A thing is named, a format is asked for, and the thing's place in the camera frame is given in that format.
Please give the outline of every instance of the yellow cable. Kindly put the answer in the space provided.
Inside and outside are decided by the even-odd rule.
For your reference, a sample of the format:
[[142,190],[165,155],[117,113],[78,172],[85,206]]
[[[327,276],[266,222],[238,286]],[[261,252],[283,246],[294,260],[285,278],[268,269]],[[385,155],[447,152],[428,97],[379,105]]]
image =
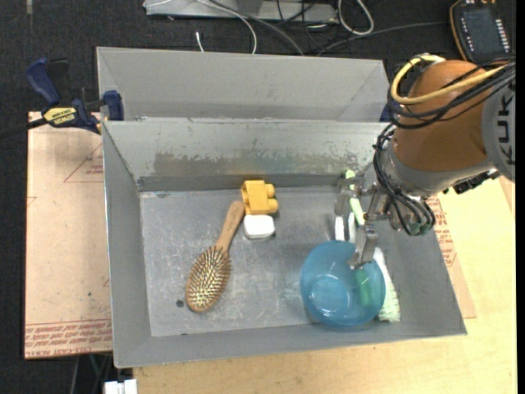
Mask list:
[[441,88],[435,90],[434,92],[424,94],[421,96],[409,98],[398,94],[397,89],[399,88],[400,81],[404,78],[404,76],[412,67],[416,66],[420,62],[442,62],[444,60],[445,59],[442,57],[433,55],[422,55],[412,58],[401,68],[401,70],[399,70],[398,74],[395,75],[395,78],[392,80],[392,86],[390,87],[390,94],[392,98],[395,101],[402,103],[403,105],[414,105],[415,103],[422,103],[429,99],[437,98],[438,96],[454,92],[457,89],[461,89],[470,85],[477,85],[478,83],[483,82],[485,79],[488,79],[489,77],[493,76],[495,73],[504,68],[504,66],[501,66],[494,70],[485,71],[484,73],[481,73],[474,77],[470,77],[469,79],[461,80],[460,82],[454,83],[453,85],[446,86],[445,88]]

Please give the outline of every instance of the white sponge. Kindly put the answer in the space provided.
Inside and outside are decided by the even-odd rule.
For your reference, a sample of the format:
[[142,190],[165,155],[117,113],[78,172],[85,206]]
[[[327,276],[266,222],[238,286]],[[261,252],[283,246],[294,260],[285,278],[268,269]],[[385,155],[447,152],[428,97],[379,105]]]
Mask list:
[[388,273],[388,269],[386,268],[385,255],[383,254],[381,248],[376,247],[376,250],[374,251],[374,259],[376,260],[377,265],[383,273],[386,287],[385,302],[383,302],[383,306],[381,307],[381,310],[379,311],[377,317],[380,321],[398,323],[399,321],[401,321],[401,309],[399,307],[399,300],[397,297],[397,293],[395,292],[394,283],[392,282],[390,274]]
[[244,234],[250,240],[267,238],[276,231],[273,217],[267,214],[247,214],[243,221]]

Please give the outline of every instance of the black floor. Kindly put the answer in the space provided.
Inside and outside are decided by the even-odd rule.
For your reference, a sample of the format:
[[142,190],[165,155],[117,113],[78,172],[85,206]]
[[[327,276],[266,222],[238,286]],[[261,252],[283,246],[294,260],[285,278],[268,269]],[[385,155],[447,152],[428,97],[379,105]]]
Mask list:
[[[399,63],[414,54],[438,53],[457,58],[459,54],[447,23],[448,8],[455,1],[365,0],[374,16],[376,31],[427,22],[432,25],[377,33],[340,45],[323,56],[381,59],[389,77]],[[97,46],[198,51],[194,37],[197,30],[204,36],[207,51],[250,50],[250,33],[239,20],[154,20],[146,17],[142,2],[32,0],[32,14],[28,14],[28,0],[0,0],[2,127],[23,125],[28,111],[43,108],[43,100],[25,79],[26,67],[43,56],[69,60],[71,87],[84,88],[90,100],[98,94],[94,63]],[[498,3],[515,50],[516,0],[498,0]],[[347,7],[349,11],[353,10],[351,6]],[[253,27],[258,35],[259,53],[296,54],[294,47],[266,26],[253,23]],[[308,37],[300,22],[290,23],[283,30],[308,55],[319,51],[312,39],[320,44],[327,42],[321,33]],[[116,377],[114,369],[104,366],[111,363],[111,358],[96,355],[23,360],[26,145],[25,134],[0,140],[0,392],[70,392],[75,375],[77,392],[97,392],[96,369],[101,379],[106,371],[108,378]]]

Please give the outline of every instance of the metal bracket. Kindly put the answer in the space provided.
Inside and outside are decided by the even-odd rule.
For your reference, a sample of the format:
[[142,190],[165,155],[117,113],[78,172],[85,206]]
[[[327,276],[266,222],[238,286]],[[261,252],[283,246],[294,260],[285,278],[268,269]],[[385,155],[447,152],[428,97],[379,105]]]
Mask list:
[[358,268],[364,263],[373,260],[374,251],[376,250],[377,239],[379,235],[373,229],[373,226],[366,225],[360,227],[356,235],[355,252],[348,261],[351,268]]

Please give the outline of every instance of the brush bristles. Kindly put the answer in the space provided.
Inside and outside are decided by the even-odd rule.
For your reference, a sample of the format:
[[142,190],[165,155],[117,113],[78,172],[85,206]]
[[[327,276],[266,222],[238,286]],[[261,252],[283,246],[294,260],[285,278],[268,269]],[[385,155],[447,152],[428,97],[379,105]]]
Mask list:
[[225,290],[230,277],[230,256],[215,246],[203,252],[186,283],[186,304],[195,312],[212,307]]

